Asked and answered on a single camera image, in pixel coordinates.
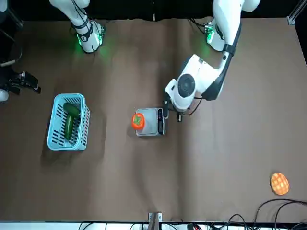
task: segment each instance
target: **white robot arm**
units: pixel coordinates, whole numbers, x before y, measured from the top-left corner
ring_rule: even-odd
[[[170,100],[176,111],[182,113],[189,108],[196,92],[200,92],[207,101],[215,100],[219,96],[239,40],[241,11],[251,12],[259,3],[260,0],[213,1],[213,16],[225,42],[220,66],[215,69],[194,54],[178,79],[172,79],[165,88],[165,105]],[[164,117],[168,117],[166,107]]]
[[[49,0],[49,2],[70,19],[77,32],[79,43],[86,53],[92,53],[102,45],[103,27],[90,20],[84,10],[90,4],[90,0]]]

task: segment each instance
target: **wire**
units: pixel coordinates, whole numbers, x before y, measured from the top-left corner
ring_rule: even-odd
[[[80,223],[79,227],[78,227],[78,230],[80,230],[81,226],[82,226],[83,222]]]
[[[74,0],[71,0],[71,1],[72,1],[72,3],[73,3],[73,6],[75,7],[75,10],[77,11],[78,15],[80,16],[80,18],[82,19],[83,23],[85,24],[85,20],[83,19],[83,17],[81,16],[81,14],[79,13],[79,11],[77,10],[76,7],[78,7],[78,9],[79,9],[84,15],[87,16],[87,14],[85,14],[85,13],[80,9],[80,7],[77,5],[77,3],[76,3]]]
[[[306,204],[301,203],[301,201],[290,201],[290,202],[288,202],[288,203],[285,203],[285,204],[281,205],[281,206],[279,207],[279,209],[277,210],[276,214],[275,214],[275,222],[274,222],[274,224],[275,224],[275,230],[276,230],[276,225],[277,225],[277,217],[278,217],[278,214],[279,214],[280,210],[281,210],[284,206],[289,205],[289,204],[301,204],[301,205],[306,205]]]
[[[233,215],[231,216],[231,218],[229,219],[228,222],[230,222],[234,217],[240,217],[240,218],[243,220],[243,223],[244,223],[244,230],[245,230],[245,229],[246,229],[245,220],[244,220],[244,218],[243,218],[240,214],[238,214],[238,213],[233,214]]]
[[[83,230],[85,230],[88,226],[92,225],[93,223],[89,223],[88,225],[85,226]]]
[[[198,29],[202,34],[205,34],[205,31],[201,30],[201,27],[203,27],[203,25],[197,23],[197,22],[194,21],[193,19],[188,19],[188,21],[189,21],[190,23],[194,23],[194,24],[196,25],[197,29]]]
[[[197,106],[195,107],[195,109],[194,109],[190,114],[185,114],[185,115],[191,116],[193,113],[195,113],[195,111],[197,110],[197,108],[200,106],[201,101],[202,101],[202,98],[200,99],[200,102],[198,102],[198,104],[197,104]]]
[[[196,20],[193,19],[193,18],[190,18],[190,20],[191,20],[191,22],[193,22],[197,26],[205,27],[203,24],[200,24],[200,23],[196,22]]]
[[[134,225],[136,225],[136,224],[132,224],[129,230],[131,230]]]
[[[193,224],[193,226],[196,228],[196,230],[202,230],[198,224]]]
[[[14,43],[16,43],[15,39],[12,38],[11,36],[9,36],[5,31],[3,31],[2,29],[0,29],[0,32],[3,33],[5,36],[7,36],[10,40],[12,40]],[[0,63],[0,67],[5,67],[5,66],[10,66],[14,63],[16,63],[17,61],[19,61],[19,59],[21,58],[21,56],[23,55],[23,48],[21,47],[21,45],[18,45],[20,48],[20,55],[17,59],[13,59],[11,61],[6,61],[3,63]]]
[[[298,203],[307,205],[307,202],[306,202],[306,201],[299,201],[299,200],[292,200],[292,199],[277,198],[277,199],[268,200],[268,201],[262,203],[262,204],[258,207],[257,212],[256,212],[256,214],[255,214],[255,218],[254,218],[254,227],[255,227],[256,222],[257,222],[258,213],[259,213],[260,209],[262,208],[262,206],[264,206],[265,204],[267,204],[267,203],[269,203],[269,202],[273,202],[273,201],[291,201],[291,202],[298,202]]]
[[[295,229],[295,228],[297,228],[298,226],[300,226],[302,224],[307,224],[307,222],[298,223],[298,224],[294,225],[291,229]]]
[[[175,228],[175,226],[172,225],[172,224],[169,224],[169,223],[164,223],[164,224],[169,225],[169,226],[171,226],[172,228],[174,228],[175,230],[177,230],[177,229]]]

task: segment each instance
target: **digital scale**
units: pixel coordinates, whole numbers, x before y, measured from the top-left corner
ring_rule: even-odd
[[[145,118],[144,128],[135,131],[137,136],[163,136],[165,134],[165,119],[162,108],[138,109],[135,113],[143,114]]]

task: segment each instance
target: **green vegetable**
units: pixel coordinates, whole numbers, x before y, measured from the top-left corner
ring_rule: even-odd
[[[66,140],[71,139],[72,128],[73,128],[73,117],[70,114],[68,114],[66,122],[65,122],[65,130],[64,130],[64,136]]]
[[[63,106],[64,110],[72,117],[79,118],[80,110],[73,104],[66,102]]]

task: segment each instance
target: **round bread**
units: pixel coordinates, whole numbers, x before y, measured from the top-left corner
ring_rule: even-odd
[[[271,187],[277,195],[284,195],[289,191],[289,182],[280,172],[271,176]]]

